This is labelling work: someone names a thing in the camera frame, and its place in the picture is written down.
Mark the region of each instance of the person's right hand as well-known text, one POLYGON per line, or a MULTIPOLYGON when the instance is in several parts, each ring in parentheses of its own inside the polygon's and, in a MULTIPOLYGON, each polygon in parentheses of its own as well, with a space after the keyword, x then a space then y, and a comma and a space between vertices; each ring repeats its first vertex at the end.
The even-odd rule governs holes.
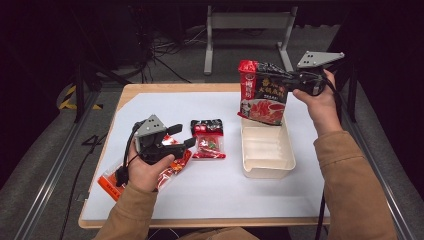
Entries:
MULTIPOLYGON (((324 72, 333 83, 333 86, 335 86, 334 75, 325 69, 324 72)), ((328 132, 343 130, 337 116, 333 91, 330 87, 326 86, 324 91, 318 96, 310 96, 298 89, 293 91, 293 95, 308 106, 308 112, 314 122, 318 136, 328 132)))

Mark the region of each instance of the red snack package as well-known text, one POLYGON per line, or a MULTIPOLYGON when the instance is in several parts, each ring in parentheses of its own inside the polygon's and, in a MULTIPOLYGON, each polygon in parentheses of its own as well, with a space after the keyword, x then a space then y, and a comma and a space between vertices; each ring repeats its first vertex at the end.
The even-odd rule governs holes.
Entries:
POLYGON ((224 129, 221 119, 192 120, 191 133, 196 137, 197 151, 193 158, 225 158, 224 129))
POLYGON ((254 121, 281 125, 288 91, 277 77, 284 70, 270 63, 242 60, 240 72, 240 111, 238 115, 254 121))
MULTIPOLYGON (((172 138, 169 135, 165 135, 165 137, 163 138, 162 144, 163 145, 172 145, 172 144, 178 144, 179 142, 177 140, 175 140, 174 138, 172 138)), ((157 185, 157 189, 160 191, 162 190, 162 188, 165 187, 165 184, 170 181, 174 175, 177 175, 179 172, 181 172, 183 170, 183 168, 185 167, 185 165, 187 164, 188 160, 190 160, 191 157, 191 151, 189 149, 186 149, 184 152, 184 156, 183 158, 180 159, 175 159, 167 169, 163 170, 160 174, 159 174, 159 179, 158 179, 158 185, 157 185)))

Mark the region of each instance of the black cable on floor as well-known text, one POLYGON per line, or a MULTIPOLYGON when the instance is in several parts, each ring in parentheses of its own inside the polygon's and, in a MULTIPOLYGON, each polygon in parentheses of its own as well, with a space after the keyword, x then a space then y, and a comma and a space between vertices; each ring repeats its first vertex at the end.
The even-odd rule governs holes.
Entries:
POLYGON ((103 67, 101 67, 101 66, 99 66, 99 65, 97 65, 97 64, 95 64, 93 62, 85 61, 85 65, 88 66, 88 67, 90 67, 90 68, 92 68, 92 69, 95 69, 97 72, 100 72, 103 75, 106 75, 110 79, 113 79, 116 82, 118 82, 118 83, 120 83, 120 84, 122 84, 124 86, 127 85, 127 84, 131 84, 131 82, 128 81, 127 79, 125 79, 125 78, 123 78, 123 77, 115 74, 114 72, 111 72, 109 70, 106 70, 105 68, 103 68, 103 67))
MULTIPOLYGON (((140 73, 142 71, 142 66, 139 66, 137 69, 135 69, 134 71, 131 71, 129 73, 124 73, 122 75, 118 75, 119 77, 122 77, 126 80, 128 80, 129 78, 132 78, 134 76, 136 76, 138 73, 140 73)), ((108 76, 98 76, 102 81, 105 82, 110 82, 110 81, 115 81, 113 78, 110 78, 108 76)))
POLYGON ((153 76, 152 76, 152 71, 150 69, 149 64, 146 64, 147 68, 149 69, 149 75, 150 75, 150 83, 153 83, 153 76))
POLYGON ((99 138, 97 141, 95 141, 93 143, 93 146, 90 148, 90 151, 88 151, 88 153, 85 155, 84 159, 82 160, 82 162, 81 162, 81 164, 78 168, 77 174, 75 175, 75 178, 74 178, 74 183, 72 184, 71 194, 70 194, 69 200, 68 200, 68 207, 66 208, 65 218, 63 220, 62 231, 60 232, 60 237, 59 237, 60 240, 63 239, 63 234, 65 234, 66 223, 68 222, 69 211, 71 209, 71 204, 72 204, 72 197, 74 195, 75 186, 77 184, 77 180, 78 180, 79 174, 81 172, 82 166, 84 165, 88 156, 93 152, 94 148, 96 148, 97 144, 99 144, 106 136, 107 136, 107 134, 103 135, 101 138, 99 138))
POLYGON ((170 68, 168 65, 166 65, 164 62, 162 62, 162 60, 160 60, 159 58, 153 56, 153 59, 157 60, 158 62, 162 63, 166 68, 168 68, 169 70, 171 70, 171 72, 173 72, 177 77, 179 77, 181 80, 186 81, 188 83, 192 83, 189 80, 181 77, 178 73, 176 73, 174 70, 172 70, 172 68, 170 68))

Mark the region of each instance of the hand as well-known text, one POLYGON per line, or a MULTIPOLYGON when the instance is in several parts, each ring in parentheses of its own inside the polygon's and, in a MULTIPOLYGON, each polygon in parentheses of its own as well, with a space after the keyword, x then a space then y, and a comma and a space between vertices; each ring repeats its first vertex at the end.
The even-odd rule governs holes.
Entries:
MULTIPOLYGON (((128 161, 137 156, 135 141, 131 142, 128 153, 128 161)), ((129 180, 137 188, 152 192, 158 184, 159 174, 174 161, 174 155, 170 154, 153 165, 144 162, 139 156, 133 159, 128 166, 129 180)))
MULTIPOLYGON (((324 69, 327 78, 335 86, 334 75, 324 69)), ((324 91, 318 96, 310 96, 306 92, 295 89, 293 95, 308 106, 309 115, 314 122, 318 136, 328 132, 342 131, 339 118, 337 116, 336 103, 333 91, 326 86, 324 91)))

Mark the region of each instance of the clear plastic box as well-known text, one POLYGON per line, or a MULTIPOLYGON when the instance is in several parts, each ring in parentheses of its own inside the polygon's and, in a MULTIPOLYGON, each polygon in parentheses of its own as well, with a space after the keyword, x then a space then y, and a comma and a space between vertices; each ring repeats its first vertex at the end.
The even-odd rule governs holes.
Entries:
POLYGON ((283 178, 296 166, 287 124, 270 126, 242 118, 243 172, 249 178, 283 178))

